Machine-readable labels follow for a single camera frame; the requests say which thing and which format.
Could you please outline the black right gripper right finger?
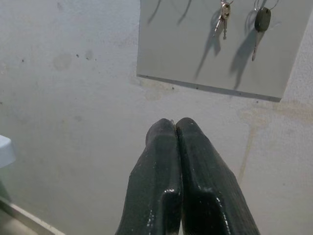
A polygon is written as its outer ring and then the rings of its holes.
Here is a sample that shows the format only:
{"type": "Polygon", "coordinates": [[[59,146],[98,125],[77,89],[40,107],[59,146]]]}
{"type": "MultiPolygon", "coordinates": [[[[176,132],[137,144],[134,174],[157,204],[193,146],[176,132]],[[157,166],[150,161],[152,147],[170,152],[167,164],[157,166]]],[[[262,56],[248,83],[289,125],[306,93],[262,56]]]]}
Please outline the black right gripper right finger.
{"type": "Polygon", "coordinates": [[[261,235],[234,173],[191,118],[176,123],[183,235],[261,235]]]}

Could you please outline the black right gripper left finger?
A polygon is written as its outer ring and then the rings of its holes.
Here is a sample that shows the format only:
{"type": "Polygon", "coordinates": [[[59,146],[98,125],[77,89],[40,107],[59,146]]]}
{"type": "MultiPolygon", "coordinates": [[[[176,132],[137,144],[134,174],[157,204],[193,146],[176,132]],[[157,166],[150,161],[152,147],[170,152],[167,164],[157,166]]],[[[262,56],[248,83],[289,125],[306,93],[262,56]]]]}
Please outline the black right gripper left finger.
{"type": "Polygon", "coordinates": [[[155,122],[132,169],[115,235],[178,235],[182,175],[175,125],[155,122]]]}

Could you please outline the silver keys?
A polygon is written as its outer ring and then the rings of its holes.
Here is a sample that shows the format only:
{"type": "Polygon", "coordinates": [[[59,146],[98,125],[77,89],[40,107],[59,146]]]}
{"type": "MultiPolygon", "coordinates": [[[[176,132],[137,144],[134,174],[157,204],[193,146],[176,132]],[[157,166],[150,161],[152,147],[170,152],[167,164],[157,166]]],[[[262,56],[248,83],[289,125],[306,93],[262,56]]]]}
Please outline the silver keys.
{"type": "Polygon", "coordinates": [[[226,40],[226,34],[227,34],[227,21],[230,17],[230,13],[231,13],[231,4],[234,2],[234,0],[221,0],[221,7],[220,7],[220,14],[218,17],[218,21],[217,24],[215,26],[214,29],[214,37],[217,33],[217,31],[220,29],[220,26],[223,25],[223,39],[226,40]]]}

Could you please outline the grey key hook board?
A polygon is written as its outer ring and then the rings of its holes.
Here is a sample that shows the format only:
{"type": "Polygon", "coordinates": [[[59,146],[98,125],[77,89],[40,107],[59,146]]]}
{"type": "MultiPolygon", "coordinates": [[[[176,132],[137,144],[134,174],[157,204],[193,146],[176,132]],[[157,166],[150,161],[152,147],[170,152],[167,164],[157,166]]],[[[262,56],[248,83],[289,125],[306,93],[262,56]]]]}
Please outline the grey key hook board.
{"type": "Polygon", "coordinates": [[[234,0],[214,37],[221,0],[140,0],[137,74],[142,77],[280,100],[287,87],[313,0],[234,0]],[[271,10],[252,61],[254,22],[271,10]]]}

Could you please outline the white plastic folding table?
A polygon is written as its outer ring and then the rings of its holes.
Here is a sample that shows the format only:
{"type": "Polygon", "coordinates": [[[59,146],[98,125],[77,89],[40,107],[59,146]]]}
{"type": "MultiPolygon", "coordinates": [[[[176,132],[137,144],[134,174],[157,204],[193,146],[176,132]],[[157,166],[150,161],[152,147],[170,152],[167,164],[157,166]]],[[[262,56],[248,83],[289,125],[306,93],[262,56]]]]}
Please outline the white plastic folding table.
{"type": "Polygon", "coordinates": [[[10,138],[0,135],[0,168],[12,164],[16,160],[10,138]]]}

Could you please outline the black car key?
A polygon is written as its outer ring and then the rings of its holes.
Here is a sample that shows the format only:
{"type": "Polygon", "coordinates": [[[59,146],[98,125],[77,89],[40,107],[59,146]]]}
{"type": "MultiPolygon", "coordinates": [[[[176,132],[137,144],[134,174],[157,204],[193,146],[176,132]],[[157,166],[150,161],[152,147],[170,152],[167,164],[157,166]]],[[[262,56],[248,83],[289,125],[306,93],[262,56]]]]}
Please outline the black car key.
{"type": "Polygon", "coordinates": [[[256,42],[252,54],[252,61],[256,58],[257,49],[259,46],[259,43],[264,35],[264,33],[268,30],[269,24],[271,20],[271,10],[266,7],[262,7],[258,10],[255,22],[254,22],[254,28],[256,31],[256,42]]]}

